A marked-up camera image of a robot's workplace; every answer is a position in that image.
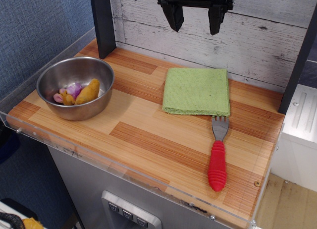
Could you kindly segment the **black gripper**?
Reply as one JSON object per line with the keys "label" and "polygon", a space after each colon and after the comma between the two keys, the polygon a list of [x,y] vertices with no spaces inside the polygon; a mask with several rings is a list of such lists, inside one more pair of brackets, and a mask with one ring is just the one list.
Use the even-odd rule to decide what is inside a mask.
{"label": "black gripper", "polygon": [[220,31],[226,9],[232,10],[234,0],[157,0],[172,28],[178,32],[184,22],[183,7],[209,8],[208,17],[211,35]]}

